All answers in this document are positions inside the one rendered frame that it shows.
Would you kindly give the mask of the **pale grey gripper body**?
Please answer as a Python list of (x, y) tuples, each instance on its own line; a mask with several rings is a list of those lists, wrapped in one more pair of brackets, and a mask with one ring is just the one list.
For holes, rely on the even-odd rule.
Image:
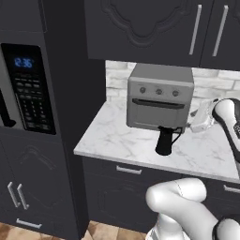
[(217, 98), (204, 100), (201, 103), (192, 123), (190, 124), (190, 129), (193, 133), (206, 131), (213, 125), (214, 118), (212, 111), (217, 103)]

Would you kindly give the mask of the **black pitcher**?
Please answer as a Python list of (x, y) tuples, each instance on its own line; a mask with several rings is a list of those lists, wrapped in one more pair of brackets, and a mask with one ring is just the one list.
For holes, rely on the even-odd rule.
[(180, 138), (183, 133), (181, 127), (159, 127), (159, 137), (155, 151), (161, 156), (168, 156), (172, 153), (173, 144)]

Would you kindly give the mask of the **dark counter drawer front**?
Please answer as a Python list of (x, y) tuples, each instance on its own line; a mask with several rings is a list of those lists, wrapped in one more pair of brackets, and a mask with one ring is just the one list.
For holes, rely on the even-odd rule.
[(240, 194), (224, 190), (223, 185), (239, 188), (240, 184), (202, 178), (206, 186), (207, 197), (203, 204), (216, 217), (229, 214), (240, 214)]
[[(132, 188), (148, 188), (154, 184), (177, 180), (182, 177), (178, 172), (156, 170), (138, 165), (131, 165), (122, 162), (110, 161), (93, 157), (83, 157), (84, 171), (97, 178), (97, 183), (104, 186), (123, 185)], [(117, 171), (116, 165), (124, 168), (142, 170), (142, 174), (132, 174)]]

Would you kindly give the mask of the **dark counter cupboard door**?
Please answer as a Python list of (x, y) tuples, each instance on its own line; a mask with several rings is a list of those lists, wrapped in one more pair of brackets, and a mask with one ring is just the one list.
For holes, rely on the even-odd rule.
[(155, 225), (158, 214), (146, 204), (146, 186), (91, 173), (84, 179), (91, 220), (141, 233)]

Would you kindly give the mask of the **grey toaster oven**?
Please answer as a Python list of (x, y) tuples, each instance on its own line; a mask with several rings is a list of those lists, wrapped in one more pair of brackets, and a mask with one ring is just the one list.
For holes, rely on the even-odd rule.
[[(141, 87), (146, 88), (144, 94), (140, 92)], [(161, 89), (163, 94), (157, 95), (157, 89)], [(173, 90), (178, 90), (179, 96), (174, 97)], [(127, 125), (152, 130), (159, 127), (185, 128), (193, 90), (190, 67), (138, 63), (127, 80)], [(141, 106), (132, 102), (134, 98), (185, 104), (185, 108), (176, 110)]]

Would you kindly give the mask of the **dark tall cabinet housing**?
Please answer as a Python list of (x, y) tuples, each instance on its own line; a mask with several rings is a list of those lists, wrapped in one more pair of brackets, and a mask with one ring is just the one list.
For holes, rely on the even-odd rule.
[[(25, 130), (15, 100), (1, 44), (39, 46), (47, 79), (56, 134)], [(86, 54), (83, 0), (0, 0), (0, 90), (14, 127), (0, 117), (0, 142), (13, 175), (13, 191), (20, 203), (9, 216), (0, 206), (0, 221), (65, 240), (82, 240), (89, 224), (83, 158), (74, 148), (106, 99), (105, 86), (97, 84), (97, 99), (87, 92), (104, 66), (90, 64)], [(14, 163), (14, 138), (60, 144), (63, 148), (73, 220), (26, 212), (17, 187), (19, 168)], [(16, 218), (42, 223), (40, 229), (16, 223)]]

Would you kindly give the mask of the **dark ornate tall cabinet door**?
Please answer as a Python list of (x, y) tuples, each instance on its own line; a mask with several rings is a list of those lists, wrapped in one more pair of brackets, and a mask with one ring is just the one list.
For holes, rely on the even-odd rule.
[(73, 220), (62, 146), (24, 137), (15, 137), (13, 146), (26, 212)]

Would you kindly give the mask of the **black built-in microwave oven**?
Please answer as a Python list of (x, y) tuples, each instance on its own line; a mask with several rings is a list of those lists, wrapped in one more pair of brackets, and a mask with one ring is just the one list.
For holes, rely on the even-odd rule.
[(24, 129), (55, 135), (39, 46), (2, 43), (1, 48)]

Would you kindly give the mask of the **plain dark tall cabinet door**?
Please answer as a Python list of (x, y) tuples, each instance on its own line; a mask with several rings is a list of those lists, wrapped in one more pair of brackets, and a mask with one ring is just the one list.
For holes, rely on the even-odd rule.
[(14, 178), (8, 164), (7, 156), (0, 142), (0, 206), (7, 216), (16, 210), (8, 192), (8, 183), (13, 183), (13, 180)]

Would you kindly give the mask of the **narrow dark wall cupboard door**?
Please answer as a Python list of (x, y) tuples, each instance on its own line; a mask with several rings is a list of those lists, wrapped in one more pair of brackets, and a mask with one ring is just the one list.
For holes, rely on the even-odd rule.
[[(217, 56), (213, 51), (224, 5), (229, 6)], [(201, 59), (202, 68), (240, 71), (240, 0), (214, 0)]]

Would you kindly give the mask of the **wide dark wall cupboard door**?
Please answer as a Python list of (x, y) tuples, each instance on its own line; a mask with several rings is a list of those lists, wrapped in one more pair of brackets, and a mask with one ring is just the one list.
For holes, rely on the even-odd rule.
[[(84, 0), (88, 57), (179, 67), (200, 64), (214, 0)], [(189, 55), (197, 7), (194, 53)]]

